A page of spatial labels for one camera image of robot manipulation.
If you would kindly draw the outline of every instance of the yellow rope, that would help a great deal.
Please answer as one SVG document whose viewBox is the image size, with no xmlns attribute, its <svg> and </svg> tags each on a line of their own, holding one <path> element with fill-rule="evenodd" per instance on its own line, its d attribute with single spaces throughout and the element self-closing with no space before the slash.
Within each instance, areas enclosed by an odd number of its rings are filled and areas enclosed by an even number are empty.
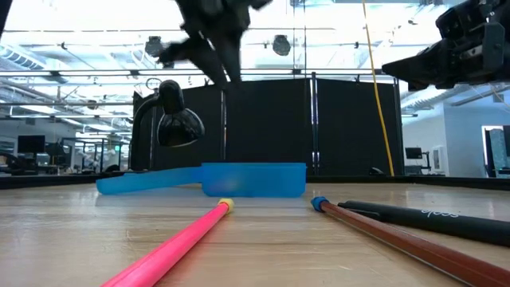
<svg viewBox="0 0 510 287">
<path fill-rule="evenodd" d="M 365 3 L 365 0 L 362 0 L 362 4 L 363 4 L 363 13 L 365 15 L 365 30 L 367 31 L 368 54 L 370 55 L 372 76 L 374 78 L 375 101 L 377 102 L 377 109 L 379 111 L 379 119 L 381 120 L 382 133 L 384 135 L 384 144 L 386 145 L 386 155 L 388 157 L 388 164 L 390 165 L 390 174 L 391 174 L 391 176 L 395 176 L 395 173 L 393 171 L 393 160 L 391 159 L 390 143 L 388 142 L 388 135 L 386 133 L 386 125 L 384 124 L 384 116 L 382 115 L 383 111 L 381 109 L 381 101 L 379 100 L 379 89 L 377 88 L 377 81 L 375 79 L 374 57 L 372 55 L 372 44 L 370 41 L 370 32 L 368 32 L 367 5 Z"/>
</svg>

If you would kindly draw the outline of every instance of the pink marker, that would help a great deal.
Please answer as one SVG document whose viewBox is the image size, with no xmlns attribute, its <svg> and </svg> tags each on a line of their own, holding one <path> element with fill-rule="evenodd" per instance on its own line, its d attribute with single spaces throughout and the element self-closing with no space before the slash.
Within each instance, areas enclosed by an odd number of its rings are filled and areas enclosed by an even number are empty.
<svg viewBox="0 0 510 287">
<path fill-rule="evenodd" d="M 199 220 L 152 250 L 102 287 L 148 287 L 159 281 L 218 221 L 233 210 L 232 199 L 218 205 Z"/>
</svg>

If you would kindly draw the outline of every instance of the table surface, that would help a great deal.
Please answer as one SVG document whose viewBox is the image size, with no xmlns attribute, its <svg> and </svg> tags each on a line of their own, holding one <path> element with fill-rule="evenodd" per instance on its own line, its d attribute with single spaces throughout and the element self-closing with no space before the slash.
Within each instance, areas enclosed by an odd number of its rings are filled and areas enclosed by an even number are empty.
<svg viewBox="0 0 510 287">
<path fill-rule="evenodd" d="M 311 184 L 300 199 L 235 199 L 159 286 L 460 286 L 312 210 L 327 196 L 510 221 L 510 192 Z M 200 186 L 99 195 L 94 185 L 0 191 L 1 286 L 98 286 L 214 207 Z M 510 269 L 510 249 L 410 230 Z"/>
</svg>

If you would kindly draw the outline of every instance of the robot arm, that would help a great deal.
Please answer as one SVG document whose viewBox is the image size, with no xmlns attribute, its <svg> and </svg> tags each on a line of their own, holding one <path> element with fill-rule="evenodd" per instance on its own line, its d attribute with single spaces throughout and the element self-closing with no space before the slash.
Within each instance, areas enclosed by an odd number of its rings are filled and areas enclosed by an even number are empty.
<svg viewBox="0 0 510 287">
<path fill-rule="evenodd" d="M 152 37 L 147 52 L 158 57 L 164 67 L 175 61 L 189 60 L 201 69 L 220 89 L 226 90 L 227 79 L 241 81 L 240 48 L 242 34 L 250 24 L 249 7 L 256 10 L 272 0 L 177 0 L 183 28 L 189 38 L 164 48 L 161 38 Z"/>
<path fill-rule="evenodd" d="M 441 40 L 382 66 L 410 91 L 510 81 L 510 0 L 468 0 L 436 20 Z"/>
</svg>

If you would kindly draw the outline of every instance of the black desk lamp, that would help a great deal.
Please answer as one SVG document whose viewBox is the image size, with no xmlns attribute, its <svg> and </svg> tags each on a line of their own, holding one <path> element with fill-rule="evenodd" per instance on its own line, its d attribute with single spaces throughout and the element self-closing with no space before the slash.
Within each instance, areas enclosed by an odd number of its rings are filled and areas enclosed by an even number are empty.
<svg viewBox="0 0 510 287">
<path fill-rule="evenodd" d="M 143 103 L 135 112 L 130 149 L 130 168 L 133 167 L 133 152 L 138 152 L 140 125 L 143 116 L 154 107 L 163 107 L 165 114 L 159 121 L 158 143 L 164 147 L 183 147 L 192 144 L 206 134 L 200 118 L 184 107 L 184 98 L 179 84 L 167 80 L 155 89 L 154 96 Z"/>
</svg>

